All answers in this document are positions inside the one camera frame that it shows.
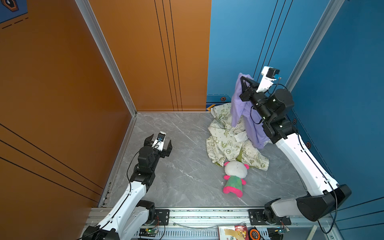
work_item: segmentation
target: purple cloth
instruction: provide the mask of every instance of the purple cloth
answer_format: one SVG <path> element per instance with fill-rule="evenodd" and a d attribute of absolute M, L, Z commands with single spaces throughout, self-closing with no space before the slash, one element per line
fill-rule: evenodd
<path fill-rule="evenodd" d="M 232 114 L 232 127 L 236 127 L 241 115 L 243 115 L 245 130 L 247 132 L 248 138 L 252 141 L 254 147 L 263 148 L 264 143 L 269 140 L 269 138 L 265 135 L 263 124 L 255 124 L 251 119 L 251 107 L 252 104 L 250 101 L 243 102 L 240 99 L 240 94 L 242 93 L 240 77 L 247 77 L 253 80 L 250 75 L 244 75 L 242 73 L 239 74 L 236 81 L 235 86 L 235 94 L 232 96 L 232 106 L 231 106 L 231 114 Z M 256 110 L 252 110 L 252 118 L 255 122 L 259 122 L 261 117 Z"/>

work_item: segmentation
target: cartoon character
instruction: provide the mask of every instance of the cartoon character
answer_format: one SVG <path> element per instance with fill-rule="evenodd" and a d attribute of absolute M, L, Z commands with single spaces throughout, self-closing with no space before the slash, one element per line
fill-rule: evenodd
<path fill-rule="evenodd" d="M 224 163 L 225 176 L 224 179 L 228 180 L 223 192 L 228 194 L 233 192 L 238 197 L 243 196 L 243 185 L 247 182 L 243 179 L 247 176 L 247 169 L 249 166 L 239 161 L 229 161 Z"/>

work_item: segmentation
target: metal corner post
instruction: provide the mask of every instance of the metal corner post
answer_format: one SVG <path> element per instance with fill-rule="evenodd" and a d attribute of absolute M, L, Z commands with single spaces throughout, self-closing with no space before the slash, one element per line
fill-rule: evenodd
<path fill-rule="evenodd" d="M 344 0 L 330 0 L 327 7 L 325 8 L 323 15 L 321 16 L 319 22 L 316 25 L 307 45 L 305 46 L 303 53 L 301 54 L 299 61 L 296 63 L 295 68 L 293 69 L 291 76 L 289 77 L 286 87 L 288 91 L 292 91 L 295 87 L 297 81 L 299 80 L 301 74 L 306 68 L 308 62 L 312 58 L 313 53 L 316 51 L 321 40 L 323 39 L 325 33 L 330 27 L 333 19 L 336 14 L 339 12 L 339 9 L 343 5 Z"/>
<path fill-rule="evenodd" d="M 120 91 L 121 96 L 124 99 L 125 104 L 129 109 L 129 112 L 131 113 L 132 117 L 136 116 L 137 111 L 136 111 L 135 105 L 133 104 L 132 98 L 129 95 L 127 86 L 125 85 L 125 82 L 121 76 L 119 68 L 111 53 L 111 50 L 109 49 L 107 41 L 103 35 L 103 32 L 101 31 L 101 28 L 96 19 L 96 16 L 93 13 L 91 4 L 89 3 L 88 0 L 75 0 L 75 2 L 81 14 L 83 15 L 83 18 L 89 28 L 89 31 L 91 32 L 93 39 L 95 40 L 99 48 L 99 51 L 103 56 L 109 71 L 111 72 L 113 79 L 115 80 L 115 83 Z"/>

